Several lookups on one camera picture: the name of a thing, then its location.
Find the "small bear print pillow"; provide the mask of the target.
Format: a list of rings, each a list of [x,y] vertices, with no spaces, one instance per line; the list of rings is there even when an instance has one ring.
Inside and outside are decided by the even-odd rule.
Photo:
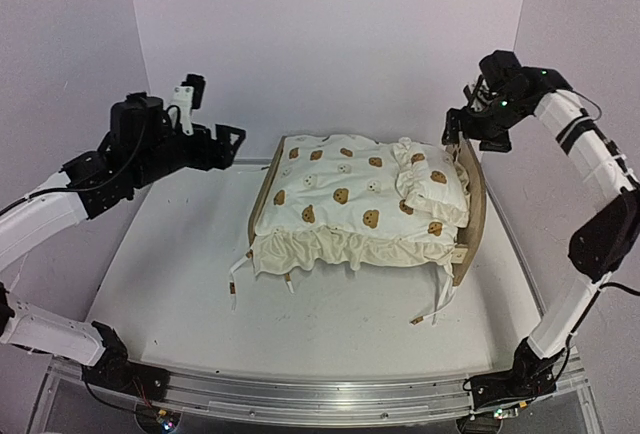
[[[457,228],[470,218],[469,175],[440,147],[400,138],[391,146],[399,166],[396,190],[407,205]]]

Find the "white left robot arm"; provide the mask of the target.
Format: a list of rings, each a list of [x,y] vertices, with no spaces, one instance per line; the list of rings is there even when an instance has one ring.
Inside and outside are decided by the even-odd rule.
[[[179,170],[232,165],[245,130],[194,123],[200,103],[187,87],[170,102],[128,95],[112,107],[97,148],[2,208],[2,344],[74,361],[85,380],[114,391],[134,382],[136,366],[115,329],[78,318],[113,248],[98,247],[99,236],[81,240],[80,226]]]

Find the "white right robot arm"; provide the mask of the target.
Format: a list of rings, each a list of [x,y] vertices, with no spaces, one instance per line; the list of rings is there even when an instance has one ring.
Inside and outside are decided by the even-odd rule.
[[[510,131],[533,118],[574,168],[587,217],[567,244],[573,272],[533,330],[515,349],[510,368],[470,377],[465,386],[475,409],[512,406],[555,392],[571,343],[612,275],[639,238],[639,176],[616,143],[600,129],[588,99],[557,70],[522,64],[496,50],[479,62],[464,89],[466,104],[446,114],[442,141],[478,142],[485,152],[508,153]]]

